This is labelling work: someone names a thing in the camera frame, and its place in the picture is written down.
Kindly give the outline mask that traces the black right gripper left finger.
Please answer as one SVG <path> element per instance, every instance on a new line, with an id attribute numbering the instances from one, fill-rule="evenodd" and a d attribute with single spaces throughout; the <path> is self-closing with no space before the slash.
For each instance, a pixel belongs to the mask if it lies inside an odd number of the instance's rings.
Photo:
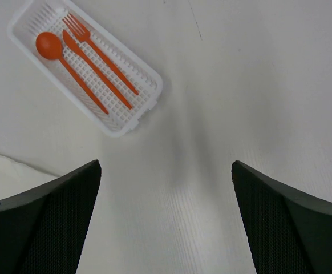
<path id="1" fill-rule="evenodd" d="M 93 160 L 0 200 L 0 273 L 76 273 L 101 172 Z"/>

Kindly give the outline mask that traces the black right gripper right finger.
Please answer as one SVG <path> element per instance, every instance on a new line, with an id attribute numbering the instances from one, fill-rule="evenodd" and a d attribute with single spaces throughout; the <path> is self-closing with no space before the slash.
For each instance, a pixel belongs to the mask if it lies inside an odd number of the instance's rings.
<path id="1" fill-rule="evenodd" d="M 257 273 L 332 273 L 332 202 L 241 161 L 232 181 Z"/>

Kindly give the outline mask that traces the white paper napkin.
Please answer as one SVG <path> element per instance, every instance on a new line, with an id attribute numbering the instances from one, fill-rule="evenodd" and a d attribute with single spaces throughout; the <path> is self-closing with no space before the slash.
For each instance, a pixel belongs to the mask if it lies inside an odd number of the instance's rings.
<path id="1" fill-rule="evenodd" d="M 25 192 L 58 177 L 0 155 L 0 200 Z"/>

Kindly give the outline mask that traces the orange plastic spoon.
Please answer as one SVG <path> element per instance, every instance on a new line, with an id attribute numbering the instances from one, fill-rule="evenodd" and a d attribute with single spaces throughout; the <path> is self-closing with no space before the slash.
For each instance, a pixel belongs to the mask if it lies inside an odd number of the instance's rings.
<path id="1" fill-rule="evenodd" d="M 85 84 L 77 72 L 68 64 L 63 56 L 63 46 L 60 38 L 51 32 L 40 33 L 36 40 L 35 46 L 38 53 L 51 61 L 58 60 L 70 73 L 77 84 L 83 89 L 83 91 L 88 95 L 88 97 L 106 114 L 108 115 L 108 110 L 104 107 L 102 102 L 96 97 L 96 95 L 90 90 L 90 88 Z"/>

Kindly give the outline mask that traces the orange plastic knife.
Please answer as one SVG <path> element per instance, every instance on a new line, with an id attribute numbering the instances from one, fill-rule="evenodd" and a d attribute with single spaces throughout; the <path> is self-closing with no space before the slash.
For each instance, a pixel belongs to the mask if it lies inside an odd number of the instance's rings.
<path id="1" fill-rule="evenodd" d="M 117 98 L 128 108 L 132 109 L 130 102 L 123 96 L 123 94 L 112 84 L 112 82 L 102 73 L 100 69 L 92 62 L 92 60 L 84 53 L 80 46 L 75 42 L 71 35 L 66 31 L 62 31 L 62 37 L 65 44 L 78 56 L 80 56 L 97 74 L 97 76 L 104 82 L 104 84 L 117 96 Z"/>

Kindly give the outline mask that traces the orange plastic fork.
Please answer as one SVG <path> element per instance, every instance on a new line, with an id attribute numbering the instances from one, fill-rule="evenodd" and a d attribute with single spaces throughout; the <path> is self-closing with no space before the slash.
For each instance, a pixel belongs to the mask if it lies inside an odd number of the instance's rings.
<path id="1" fill-rule="evenodd" d="M 127 77 L 118 69 L 114 62 L 104 53 L 102 50 L 92 41 L 91 33 L 73 14 L 68 13 L 63 22 L 71 30 L 72 34 L 77 38 L 79 42 L 86 42 L 92 49 L 100 56 L 100 58 L 107 64 L 107 66 L 117 75 L 117 77 L 136 95 L 138 95 L 137 89 L 127 79 Z"/>

